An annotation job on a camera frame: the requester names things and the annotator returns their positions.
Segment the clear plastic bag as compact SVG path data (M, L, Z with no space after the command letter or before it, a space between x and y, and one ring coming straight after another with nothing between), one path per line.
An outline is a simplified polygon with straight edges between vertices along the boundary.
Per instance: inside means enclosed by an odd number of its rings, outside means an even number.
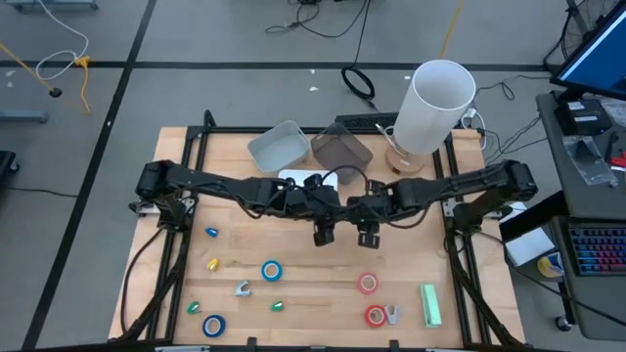
M591 136L564 136L562 143L587 186L618 185L616 176L604 161Z

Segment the white box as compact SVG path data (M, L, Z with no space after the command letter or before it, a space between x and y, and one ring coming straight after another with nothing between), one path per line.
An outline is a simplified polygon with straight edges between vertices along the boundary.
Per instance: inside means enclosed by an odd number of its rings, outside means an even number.
M543 255L555 248L553 241L541 228L536 228L505 243L507 254L515 267Z

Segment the white power adapter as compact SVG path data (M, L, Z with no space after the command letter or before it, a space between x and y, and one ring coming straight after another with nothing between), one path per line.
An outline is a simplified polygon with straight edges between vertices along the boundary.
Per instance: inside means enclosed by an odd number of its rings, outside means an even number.
M463 129L471 129L471 123L476 118L478 119L478 122L479 122L479 126L476 128L476 130L481 137L481 149L484 151L487 145L487 140L485 137L486 125L481 114L474 108L468 108L466 112L464 113L464 115L461 117L460 123Z

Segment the pink tape roll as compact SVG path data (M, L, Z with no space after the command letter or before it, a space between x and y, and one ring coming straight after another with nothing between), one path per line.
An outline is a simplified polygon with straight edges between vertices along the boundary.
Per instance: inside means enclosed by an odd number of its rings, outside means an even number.
M356 286L363 294L369 295L377 291L380 286L378 277L371 272L365 272L359 276Z

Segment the red tape roll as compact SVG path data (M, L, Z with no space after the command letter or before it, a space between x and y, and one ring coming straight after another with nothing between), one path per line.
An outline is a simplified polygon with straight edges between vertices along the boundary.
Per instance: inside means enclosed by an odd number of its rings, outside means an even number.
M386 324L386 313L380 305L369 306L364 313L366 324L371 328L380 328Z

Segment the dark grey desk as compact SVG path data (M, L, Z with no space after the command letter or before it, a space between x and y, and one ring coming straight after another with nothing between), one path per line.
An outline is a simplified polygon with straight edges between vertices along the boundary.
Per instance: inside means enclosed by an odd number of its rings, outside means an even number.
M549 222L565 265L565 286L570 297L626 322L626 275L580 276L569 244L570 225L626 228L626 175L618 172L618 184L589 186L579 174L562 142L552 94L536 97L561 185L561 206Z

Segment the light grey plastic bin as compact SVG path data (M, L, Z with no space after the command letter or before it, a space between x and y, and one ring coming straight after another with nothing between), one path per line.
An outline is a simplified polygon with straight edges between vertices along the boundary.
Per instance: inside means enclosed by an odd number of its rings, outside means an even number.
M305 160L310 143L300 127L287 120L251 140L247 149L261 172L277 173Z

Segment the white shade lamp wooden base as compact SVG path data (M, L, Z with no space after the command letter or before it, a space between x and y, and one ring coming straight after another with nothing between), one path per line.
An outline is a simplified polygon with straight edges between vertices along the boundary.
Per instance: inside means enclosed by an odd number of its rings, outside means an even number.
M379 128L389 144L384 155L389 169L400 175L420 172L426 157L438 151L460 121L475 91L473 76L455 62L433 60L419 66L395 123Z

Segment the white plastic bin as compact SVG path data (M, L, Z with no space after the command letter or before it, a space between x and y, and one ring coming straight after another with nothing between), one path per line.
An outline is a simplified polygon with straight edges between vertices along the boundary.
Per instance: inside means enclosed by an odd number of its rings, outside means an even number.
M304 180L308 177L319 174L324 177L328 173L327 170L308 170L308 169L283 169L279 172L278 177L282 179L292 178L297 186L303 186ZM325 186L332 186L338 191L338 178L335 173L330 173L323 181Z

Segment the grey metal floor base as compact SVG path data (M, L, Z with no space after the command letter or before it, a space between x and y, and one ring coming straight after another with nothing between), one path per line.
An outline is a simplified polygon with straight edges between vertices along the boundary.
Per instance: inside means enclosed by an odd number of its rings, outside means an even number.
M99 10L97 0L0 0L13 7L20 13L29 13L42 10L46 7L48 10L53 9L78 9L89 8L93 11Z
M0 110L0 122L37 122L45 124L49 113L44 110Z

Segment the dark blue tape roll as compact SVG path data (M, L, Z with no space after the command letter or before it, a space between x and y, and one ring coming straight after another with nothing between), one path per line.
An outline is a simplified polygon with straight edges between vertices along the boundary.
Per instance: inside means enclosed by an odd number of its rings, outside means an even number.
M217 314L209 315L202 323L202 332L209 338L219 337L225 329L226 320Z

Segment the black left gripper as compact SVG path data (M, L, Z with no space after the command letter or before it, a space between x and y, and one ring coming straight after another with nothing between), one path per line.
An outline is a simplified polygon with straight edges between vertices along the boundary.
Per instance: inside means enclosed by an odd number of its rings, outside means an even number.
M312 174L296 191L295 213L298 217L311 220L314 225L313 241L324 246L335 240L335 224L342 210L338 192L323 184L321 174Z

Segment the light blue tape roll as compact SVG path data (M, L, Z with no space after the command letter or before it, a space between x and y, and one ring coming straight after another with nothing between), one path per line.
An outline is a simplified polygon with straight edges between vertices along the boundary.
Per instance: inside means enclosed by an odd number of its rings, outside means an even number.
M283 267L276 260L268 260L261 267L261 275L267 282L276 282L283 275Z

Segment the black mini computer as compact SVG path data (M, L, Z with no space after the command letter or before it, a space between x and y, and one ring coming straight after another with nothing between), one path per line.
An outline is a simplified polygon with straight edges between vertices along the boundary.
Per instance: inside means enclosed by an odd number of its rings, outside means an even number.
M596 136L612 127L604 107L595 99L559 103L555 115L564 136Z

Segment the rainbow backlit keyboard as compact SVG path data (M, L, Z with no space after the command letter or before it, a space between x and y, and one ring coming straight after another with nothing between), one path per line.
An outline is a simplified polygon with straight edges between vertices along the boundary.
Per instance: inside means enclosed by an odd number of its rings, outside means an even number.
M576 225L566 231L578 276L626 276L626 227Z

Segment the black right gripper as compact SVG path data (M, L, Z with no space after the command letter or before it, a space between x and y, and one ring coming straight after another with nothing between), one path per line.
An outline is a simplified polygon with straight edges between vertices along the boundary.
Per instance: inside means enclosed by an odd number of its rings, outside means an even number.
M366 193L360 197L347 199L347 219L357 227L358 245L366 248L380 247L380 223L387 221L383 214L389 206L390 197L386 184L370 180L366 183Z

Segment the black keyboard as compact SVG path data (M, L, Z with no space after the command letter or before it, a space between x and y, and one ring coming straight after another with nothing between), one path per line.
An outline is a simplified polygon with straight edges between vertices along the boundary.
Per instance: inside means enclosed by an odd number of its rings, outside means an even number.
M335 122L342 124L348 129L370 129L377 125L380 127L392 126L397 118L397 112L377 112L362 114L338 115Z

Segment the dark transparent plastic bin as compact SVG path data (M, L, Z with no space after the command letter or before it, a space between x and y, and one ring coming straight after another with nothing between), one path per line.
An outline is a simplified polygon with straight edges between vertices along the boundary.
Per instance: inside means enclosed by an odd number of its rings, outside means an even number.
M357 169L365 171L373 159L372 152L340 123L333 123L311 139L311 148L316 160L327 170L342 165L336 172L340 184L351 183L358 175Z

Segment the black floor fan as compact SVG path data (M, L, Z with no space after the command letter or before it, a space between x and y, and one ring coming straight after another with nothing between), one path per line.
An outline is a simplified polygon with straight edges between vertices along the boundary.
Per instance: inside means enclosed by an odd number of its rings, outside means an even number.
M564 61L608 18L608 14L626 0L565 0L567 4L565 22L557 43L542 60L542 67L555 73L558 64L551 64L550 58L559 52Z

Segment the mint green stapler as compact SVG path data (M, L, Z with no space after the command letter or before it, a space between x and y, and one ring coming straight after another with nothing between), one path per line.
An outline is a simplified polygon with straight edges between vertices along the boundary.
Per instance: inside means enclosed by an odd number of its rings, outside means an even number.
M421 285L420 293L425 315L425 325L430 329L439 328L442 325L442 318L435 286L432 284Z

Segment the computer monitor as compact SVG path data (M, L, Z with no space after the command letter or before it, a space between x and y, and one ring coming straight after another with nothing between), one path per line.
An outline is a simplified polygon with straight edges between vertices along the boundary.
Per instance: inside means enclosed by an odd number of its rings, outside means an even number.
M619 0L596 24L550 81L626 102L626 0Z

